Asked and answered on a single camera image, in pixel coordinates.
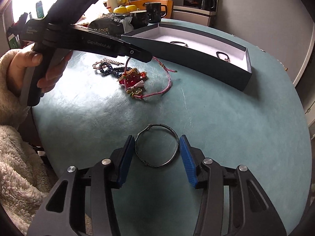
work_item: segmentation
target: teal tabletop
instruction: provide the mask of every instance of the teal tabletop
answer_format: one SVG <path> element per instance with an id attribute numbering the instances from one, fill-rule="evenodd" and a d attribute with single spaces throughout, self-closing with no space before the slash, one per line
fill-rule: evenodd
<path id="1" fill-rule="evenodd" d="M 172 88 L 161 96 L 135 100 L 116 78 L 92 68 L 103 56 L 74 52 L 54 90 L 33 108 L 43 147 L 57 175 L 70 165 L 91 167 L 122 147 L 128 135 L 136 136 L 148 124 L 163 123 L 179 136 L 185 134 L 191 146 L 222 166 L 247 165 L 291 232 L 308 196 L 311 145 L 302 105 L 282 64 L 258 47 L 216 29 L 176 20 L 163 22 L 247 47 L 253 74 L 246 89 L 241 92 L 187 67 L 162 61 L 178 71 L 170 73 Z M 131 59 L 130 67 L 148 73 L 146 93 L 167 85 L 167 75 L 155 61 L 145 64 Z M 139 153 L 159 164 L 171 157 L 175 144 L 167 131 L 151 130 L 139 139 Z M 180 157 L 167 167 L 152 169 L 134 156 L 126 183 L 113 190 L 121 234 L 191 236 L 201 193 L 189 184 Z M 227 231 L 228 210 L 225 189 L 222 233 Z"/>

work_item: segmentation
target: wooden chair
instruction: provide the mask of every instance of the wooden chair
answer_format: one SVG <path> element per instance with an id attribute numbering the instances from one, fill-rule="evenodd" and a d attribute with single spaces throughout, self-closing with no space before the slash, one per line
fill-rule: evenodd
<path id="1" fill-rule="evenodd" d="M 164 18 L 171 18 L 173 12 L 173 1 L 172 0 L 137 0 L 132 2 L 127 2 L 126 5 L 136 5 L 140 10 L 145 10 L 146 2 L 160 2 L 163 5 L 167 6 L 167 14 Z"/>

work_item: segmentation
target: metal bangle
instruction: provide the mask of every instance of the metal bangle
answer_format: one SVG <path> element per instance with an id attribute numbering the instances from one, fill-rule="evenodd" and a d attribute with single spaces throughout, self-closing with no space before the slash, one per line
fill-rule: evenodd
<path id="1" fill-rule="evenodd" d="M 151 165 L 151 164 L 149 164 L 147 161 L 141 159 L 140 156 L 139 156 L 139 154 L 138 154 L 138 151 L 137 151 L 137 141 L 138 141 L 138 138 L 139 138 L 140 134 L 143 133 L 144 131 L 149 130 L 150 128 L 152 128 L 152 127 L 154 127 L 154 126 L 159 126 L 159 127 L 163 127 L 163 128 L 168 129 L 170 132 L 172 132 L 173 136 L 174 136 L 175 139 L 176 139 L 176 147 L 175 147 L 175 152 L 174 152 L 173 156 L 172 156 L 167 162 L 165 162 L 164 164 L 162 164 L 162 165 L 157 165 L 157 166 Z M 176 132 L 175 132 L 172 128 L 170 128 L 169 126 L 167 126 L 167 125 L 164 125 L 164 124 L 149 124 L 144 130 L 142 130 L 142 131 L 140 131 L 140 132 L 138 133 L 138 135 L 137 135 L 137 137 L 136 137 L 136 140 L 135 140 L 134 149 L 135 149 L 136 155 L 137 155 L 138 158 L 144 163 L 145 166 L 149 166 L 149 167 L 151 167 L 151 168 L 160 168 L 160 167 L 166 166 L 167 164 L 170 164 L 170 163 L 176 158 L 176 155 L 177 155 L 177 153 L 178 153 L 178 151 L 179 151 L 179 138 L 178 138 Z"/>
<path id="2" fill-rule="evenodd" d="M 185 46 L 182 46 L 182 45 L 180 45 L 180 46 L 185 47 L 185 48 L 188 47 L 188 44 L 187 44 L 187 43 L 184 43 L 184 42 L 172 41 L 172 42 L 170 42 L 170 43 L 171 43 L 171 44 L 176 44 L 176 45 L 177 45 L 177 43 L 179 43 L 179 44 L 185 44 Z"/>
<path id="3" fill-rule="evenodd" d="M 226 53 L 224 53 L 224 52 L 216 52 L 216 54 L 217 54 L 218 59 L 221 59 L 221 58 L 219 57 L 219 54 L 222 54 L 222 55 L 224 55 L 224 56 L 227 57 L 227 58 L 225 58 L 224 60 L 225 60 L 226 62 L 230 62 L 229 55 L 227 55 Z"/>

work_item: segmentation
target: metal screw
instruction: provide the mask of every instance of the metal screw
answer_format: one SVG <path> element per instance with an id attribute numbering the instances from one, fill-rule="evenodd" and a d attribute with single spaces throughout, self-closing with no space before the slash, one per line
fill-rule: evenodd
<path id="1" fill-rule="evenodd" d="M 248 168 L 245 165 L 240 165 L 238 168 L 240 171 L 247 171 L 248 170 Z"/>
<path id="2" fill-rule="evenodd" d="M 103 165 L 108 165 L 108 164 L 110 164 L 111 163 L 111 160 L 110 159 L 103 159 L 102 160 L 102 164 Z"/>
<path id="3" fill-rule="evenodd" d="M 205 164 L 212 164 L 213 160 L 210 158 L 204 158 L 204 163 Z"/>
<path id="4" fill-rule="evenodd" d="M 76 171 L 76 167 L 75 166 L 70 166 L 70 167 L 67 168 L 67 171 L 69 173 L 72 173 L 72 172 Z"/>

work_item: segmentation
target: yellow fruit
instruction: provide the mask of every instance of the yellow fruit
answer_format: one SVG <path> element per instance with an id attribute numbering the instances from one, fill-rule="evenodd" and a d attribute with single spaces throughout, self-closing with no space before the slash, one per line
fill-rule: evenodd
<path id="1" fill-rule="evenodd" d="M 136 11 L 137 10 L 136 5 L 127 5 L 126 8 L 127 8 L 128 12 L 132 12 L 132 11 Z"/>
<path id="2" fill-rule="evenodd" d="M 128 11 L 127 11 L 127 8 L 126 8 L 126 7 L 121 6 L 121 7 L 114 8 L 114 13 L 122 13 L 122 14 L 125 14 L 125 13 L 128 13 Z"/>

